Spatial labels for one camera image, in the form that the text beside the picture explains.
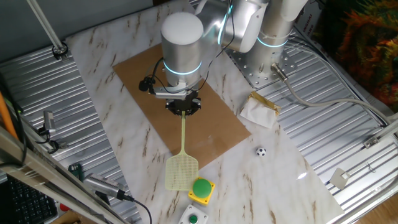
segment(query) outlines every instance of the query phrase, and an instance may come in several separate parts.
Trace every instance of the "orange object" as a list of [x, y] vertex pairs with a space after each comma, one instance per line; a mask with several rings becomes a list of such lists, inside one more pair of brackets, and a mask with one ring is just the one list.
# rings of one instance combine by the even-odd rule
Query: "orange object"
[[10, 113], [8, 112], [8, 108], [2, 94], [0, 93], [0, 114], [4, 121], [4, 125], [6, 126], [7, 131], [16, 139], [18, 139], [18, 135], [15, 132], [14, 125], [12, 124]]

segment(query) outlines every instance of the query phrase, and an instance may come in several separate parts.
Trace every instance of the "fly swatter mesh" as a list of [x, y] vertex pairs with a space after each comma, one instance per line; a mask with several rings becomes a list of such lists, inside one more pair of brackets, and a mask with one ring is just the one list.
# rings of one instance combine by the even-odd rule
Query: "fly swatter mesh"
[[187, 154], [171, 157], [166, 162], [165, 186], [168, 190], [190, 190], [198, 177], [198, 161]]

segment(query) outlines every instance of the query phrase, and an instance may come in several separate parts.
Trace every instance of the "fly swatter handle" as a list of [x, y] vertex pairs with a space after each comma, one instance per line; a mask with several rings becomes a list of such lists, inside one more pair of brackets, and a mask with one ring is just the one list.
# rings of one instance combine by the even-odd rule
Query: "fly swatter handle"
[[182, 111], [181, 117], [181, 152], [185, 153], [185, 111]]

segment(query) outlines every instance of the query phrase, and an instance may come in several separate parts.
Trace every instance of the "green button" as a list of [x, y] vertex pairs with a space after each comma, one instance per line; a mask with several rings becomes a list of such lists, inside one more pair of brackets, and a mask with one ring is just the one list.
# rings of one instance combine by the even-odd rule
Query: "green button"
[[198, 179], [192, 187], [193, 193], [200, 198], [205, 198], [211, 193], [211, 184], [208, 180]]
[[198, 223], [198, 217], [196, 215], [192, 215], [191, 217], [189, 217], [189, 223], [191, 224]]

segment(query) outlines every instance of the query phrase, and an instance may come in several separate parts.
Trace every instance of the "fly swatter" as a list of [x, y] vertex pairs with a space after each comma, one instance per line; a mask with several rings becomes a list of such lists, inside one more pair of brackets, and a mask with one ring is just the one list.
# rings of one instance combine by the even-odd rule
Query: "fly swatter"
[[165, 186], [167, 190], [190, 190], [198, 177], [198, 161], [185, 152], [185, 111], [182, 112], [181, 151], [167, 159]]

